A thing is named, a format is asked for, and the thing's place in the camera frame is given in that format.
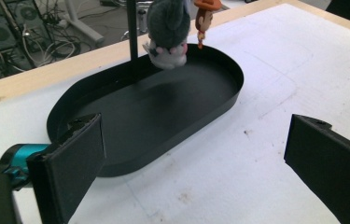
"oval tray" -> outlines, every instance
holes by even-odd
[[[217,49],[189,44],[187,55],[173,70],[145,55],[81,79],[52,108],[49,138],[58,139],[73,119],[101,113],[107,159],[99,176],[154,161],[229,110],[244,83],[240,66]]]

